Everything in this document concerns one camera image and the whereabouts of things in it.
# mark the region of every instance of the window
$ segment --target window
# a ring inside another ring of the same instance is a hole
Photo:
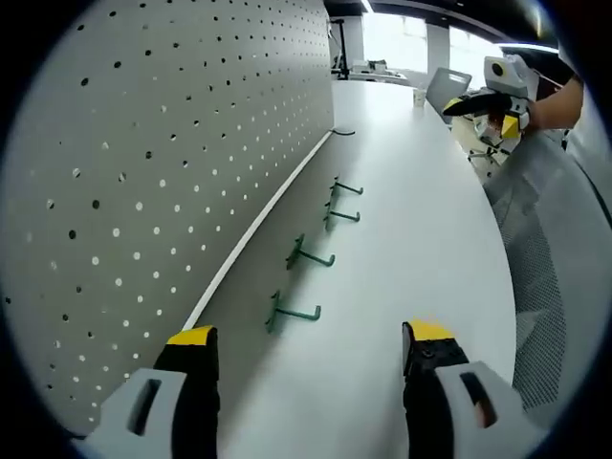
[[[425,20],[394,14],[363,15],[363,55],[389,68],[427,72]]]
[[[450,69],[471,75],[470,88],[480,89],[485,83],[485,57],[502,57],[497,45],[453,27],[450,28]]]

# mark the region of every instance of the pegboard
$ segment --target pegboard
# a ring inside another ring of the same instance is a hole
[[[319,0],[106,0],[25,96],[2,169],[15,344],[75,433],[151,365],[332,127]]]

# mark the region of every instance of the office chair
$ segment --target office chair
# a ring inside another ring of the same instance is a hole
[[[551,427],[585,377],[612,302],[607,205],[581,165],[540,133],[486,184],[514,285],[514,388]]]
[[[444,117],[442,112],[452,98],[463,95],[470,86],[471,75],[438,67],[427,87],[426,99],[438,112],[445,124],[450,124],[452,117]]]

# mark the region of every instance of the cup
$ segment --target cup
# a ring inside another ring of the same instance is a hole
[[[423,108],[425,106],[425,96],[426,96],[425,89],[414,88],[412,90],[412,98],[413,98],[414,106]]]

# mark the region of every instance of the white table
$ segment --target white table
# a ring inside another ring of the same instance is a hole
[[[512,381],[506,254],[459,145],[430,106],[413,109],[409,88],[337,81],[334,103],[337,128],[357,134],[323,145],[200,321],[219,328],[222,458],[405,458],[405,320],[438,320],[472,361]],[[321,318],[287,319],[267,336],[267,272],[282,264],[274,247],[306,225],[304,215],[322,216],[324,185],[336,170],[365,188],[362,196],[342,193],[338,202],[340,211],[360,211],[361,221],[307,238],[307,247],[333,252],[337,261],[324,268],[300,260],[287,304],[297,311],[320,304]]]

